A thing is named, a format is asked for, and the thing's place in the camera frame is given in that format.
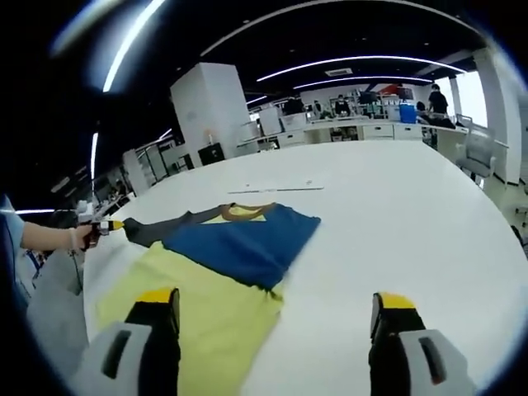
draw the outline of yellow tool tip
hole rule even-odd
[[[123,223],[122,221],[112,220],[112,222],[114,223],[114,229],[122,229],[123,227],[125,227],[125,223]]]

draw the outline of yellow cloth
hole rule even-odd
[[[163,287],[180,290],[178,393],[238,394],[278,319],[281,284],[271,293],[241,285],[156,242],[97,304],[100,328],[125,320],[138,296]]]

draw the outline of human hand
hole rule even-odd
[[[93,248],[97,245],[98,236],[94,235],[93,238],[90,239],[90,242],[87,243],[87,240],[85,237],[93,230],[91,224],[87,225],[79,225],[74,231],[75,235],[75,243],[76,246],[78,246],[79,249],[86,250],[89,248]]]

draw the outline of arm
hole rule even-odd
[[[83,238],[92,231],[91,225],[81,225],[72,232],[69,229],[50,229],[38,224],[24,223],[21,247],[32,250],[73,249],[73,240],[78,248],[85,248]]]

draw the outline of drawer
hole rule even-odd
[[[415,140],[422,138],[421,125],[395,125],[394,139],[396,140]]]
[[[394,138],[392,125],[367,125],[363,127],[363,139]]]
[[[288,132],[285,132],[284,134],[280,134],[277,136],[277,140],[279,141],[279,146],[282,149],[283,147],[288,146],[297,146],[300,144],[306,144],[306,136],[304,135],[304,132],[297,133],[297,134],[289,134]]]

